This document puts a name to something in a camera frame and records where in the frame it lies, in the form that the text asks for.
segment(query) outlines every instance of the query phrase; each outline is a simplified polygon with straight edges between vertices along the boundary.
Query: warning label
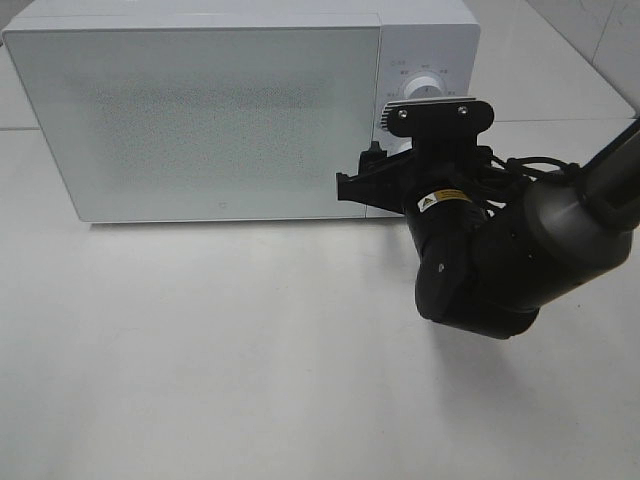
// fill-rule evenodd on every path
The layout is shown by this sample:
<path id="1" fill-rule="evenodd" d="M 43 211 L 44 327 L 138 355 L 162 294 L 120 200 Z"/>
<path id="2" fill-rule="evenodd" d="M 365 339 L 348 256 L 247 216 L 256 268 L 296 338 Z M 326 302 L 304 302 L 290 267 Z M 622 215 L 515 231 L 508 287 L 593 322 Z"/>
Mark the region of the warning label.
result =
<path id="1" fill-rule="evenodd" d="M 430 193 L 421 198 L 418 202 L 418 210 L 420 213 L 425 212 L 429 207 L 432 207 L 438 202 L 444 202 L 445 200 L 465 200 L 470 202 L 471 200 L 461 190 L 455 188 L 446 188 L 444 190 L 438 190 L 437 192 Z"/>

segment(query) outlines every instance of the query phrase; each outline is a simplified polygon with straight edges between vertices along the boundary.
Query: microwave door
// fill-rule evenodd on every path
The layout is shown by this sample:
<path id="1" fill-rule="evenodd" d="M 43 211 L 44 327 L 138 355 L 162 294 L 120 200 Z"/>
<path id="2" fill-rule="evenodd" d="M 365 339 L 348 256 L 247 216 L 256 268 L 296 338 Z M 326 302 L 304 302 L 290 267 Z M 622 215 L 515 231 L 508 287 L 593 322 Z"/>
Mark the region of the microwave door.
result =
<path id="1" fill-rule="evenodd" d="M 89 222 L 363 217 L 335 172 L 372 138 L 379 28 L 12 33 Z"/>

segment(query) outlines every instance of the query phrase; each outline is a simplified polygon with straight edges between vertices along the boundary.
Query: wall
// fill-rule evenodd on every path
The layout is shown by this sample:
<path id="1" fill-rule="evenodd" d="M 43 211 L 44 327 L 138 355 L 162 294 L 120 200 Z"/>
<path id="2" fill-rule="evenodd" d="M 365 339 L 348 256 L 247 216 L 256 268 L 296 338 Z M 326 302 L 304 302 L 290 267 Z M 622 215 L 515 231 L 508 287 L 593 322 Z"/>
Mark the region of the wall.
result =
<path id="1" fill-rule="evenodd" d="M 640 0 L 528 0 L 640 111 Z"/>

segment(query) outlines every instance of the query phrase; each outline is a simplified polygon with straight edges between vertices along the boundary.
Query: white table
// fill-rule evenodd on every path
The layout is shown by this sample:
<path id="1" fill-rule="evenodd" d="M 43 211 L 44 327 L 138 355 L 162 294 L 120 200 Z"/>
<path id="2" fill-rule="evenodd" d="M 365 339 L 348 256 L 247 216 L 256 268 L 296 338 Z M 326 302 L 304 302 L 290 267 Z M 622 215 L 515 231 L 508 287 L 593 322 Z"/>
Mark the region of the white table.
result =
<path id="1" fill-rule="evenodd" d="M 601 91 L 482 141 L 584 161 Z M 418 317 L 401 220 L 92 227 L 39 131 L 0 147 L 0 478 L 640 477 L 640 249 L 500 342 Z"/>

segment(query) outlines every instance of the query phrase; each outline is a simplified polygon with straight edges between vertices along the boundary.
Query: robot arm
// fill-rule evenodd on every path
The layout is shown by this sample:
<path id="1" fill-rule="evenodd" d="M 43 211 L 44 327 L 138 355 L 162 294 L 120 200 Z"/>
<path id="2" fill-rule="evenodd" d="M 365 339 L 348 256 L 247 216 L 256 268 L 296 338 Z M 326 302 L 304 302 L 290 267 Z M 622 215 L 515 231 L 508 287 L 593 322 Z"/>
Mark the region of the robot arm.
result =
<path id="1" fill-rule="evenodd" d="M 405 215 L 423 317 L 508 338 L 542 305 L 628 257 L 640 223 L 640 120 L 580 168 L 501 161 L 477 146 L 493 119 L 473 98 L 388 104 L 383 127 L 411 137 L 412 148 L 387 157 L 374 142 L 358 175 L 337 174 L 338 199 Z"/>

